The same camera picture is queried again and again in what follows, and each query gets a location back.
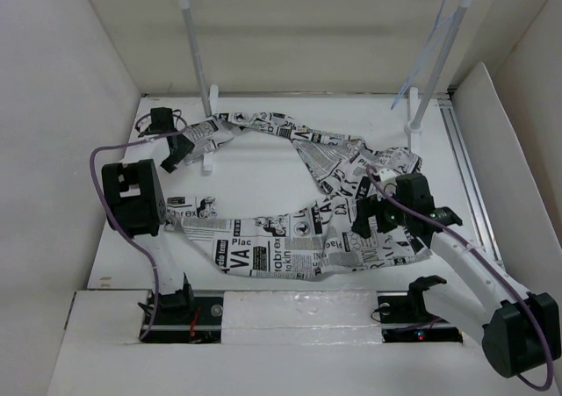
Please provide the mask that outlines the black white newspaper print trousers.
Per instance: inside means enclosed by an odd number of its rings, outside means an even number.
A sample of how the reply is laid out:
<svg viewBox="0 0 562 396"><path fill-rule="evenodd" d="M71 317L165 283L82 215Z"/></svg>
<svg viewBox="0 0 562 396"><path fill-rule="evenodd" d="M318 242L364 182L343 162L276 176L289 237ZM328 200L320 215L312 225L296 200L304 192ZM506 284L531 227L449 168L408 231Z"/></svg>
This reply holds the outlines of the black white newspaper print trousers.
<svg viewBox="0 0 562 396"><path fill-rule="evenodd" d="M353 232L357 201L376 190L366 174L372 165L396 175L418 173L422 159L406 147L368 148L359 136L325 132L276 112L226 112L191 125L185 137L194 149L188 163L216 150L245 130L287 139L318 184L323 198L295 213L222 219L212 197L193 198L199 212L168 202L170 231L181 232L225 274L311 280L319 275L416 263L430 252L404 227L370 237Z"/></svg>

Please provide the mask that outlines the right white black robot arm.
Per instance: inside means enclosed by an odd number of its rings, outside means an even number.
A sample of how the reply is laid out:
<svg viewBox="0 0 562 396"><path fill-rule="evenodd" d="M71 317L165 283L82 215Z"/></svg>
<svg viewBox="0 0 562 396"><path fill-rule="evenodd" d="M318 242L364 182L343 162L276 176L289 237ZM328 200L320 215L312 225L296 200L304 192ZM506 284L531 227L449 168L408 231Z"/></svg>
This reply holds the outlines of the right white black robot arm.
<svg viewBox="0 0 562 396"><path fill-rule="evenodd" d="M420 277L408 287L406 309L416 320L430 315L446 320L479 343L486 360L504 378L530 385L525 372L544 366L546 378L533 389L544 392L554 381L561 357L557 301L517 282L453 226L462 220L449 207L436 206L421 173L397 175L368 166L373 195L357 201L353 232L366 238L375 219L378 233L405 228L443 259L473 293L466 297L439 276Z"/></svg>

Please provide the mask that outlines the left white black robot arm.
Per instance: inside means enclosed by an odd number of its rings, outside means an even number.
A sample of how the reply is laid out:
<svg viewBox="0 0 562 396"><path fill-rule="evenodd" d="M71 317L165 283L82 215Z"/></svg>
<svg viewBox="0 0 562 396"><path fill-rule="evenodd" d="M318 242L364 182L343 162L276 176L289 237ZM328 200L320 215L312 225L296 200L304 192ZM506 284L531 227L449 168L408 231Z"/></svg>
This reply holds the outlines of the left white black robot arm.
<svg viewBox="0 0 562 396"><path fill-rule="evenodd" d="M110 227L148 255L154 274L155 293L140 307L148 313L163 311L180 323L193 317L196 302L163 236L167 207L159 173L172 173L194 149L186 128L179 110L153 108L136 124L138 138L126 147L123 159L101 169Z"/></svg>

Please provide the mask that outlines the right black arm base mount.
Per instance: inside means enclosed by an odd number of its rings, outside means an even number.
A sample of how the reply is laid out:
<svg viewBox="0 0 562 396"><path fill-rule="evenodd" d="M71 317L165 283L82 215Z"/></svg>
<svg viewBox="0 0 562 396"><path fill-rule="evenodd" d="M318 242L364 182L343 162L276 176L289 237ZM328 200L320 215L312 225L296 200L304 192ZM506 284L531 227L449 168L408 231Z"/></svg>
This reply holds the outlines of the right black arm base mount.
<svg viewBox="0 0 562 396"><path fill-rule="evenodd" d="M464 341L461 331L427 311L424 292L446 280L419 277L406 292L380 292L371 319L382 327L383 343L440 343Z"/></svg>

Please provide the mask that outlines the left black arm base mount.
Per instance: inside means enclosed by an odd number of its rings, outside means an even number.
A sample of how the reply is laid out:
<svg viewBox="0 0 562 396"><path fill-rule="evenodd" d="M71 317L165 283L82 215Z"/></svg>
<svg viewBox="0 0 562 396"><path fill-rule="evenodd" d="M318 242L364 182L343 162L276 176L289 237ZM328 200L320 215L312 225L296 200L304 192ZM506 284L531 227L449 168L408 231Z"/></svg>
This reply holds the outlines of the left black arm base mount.
<svg viewBox="0 0 562 396"><path fill-rule="evenodd" d="M152 292L138 306L143 312L139 340L143 343L220 343L224 292L193 291L187 279L175 293L159 295L155 308Z"/></svg>

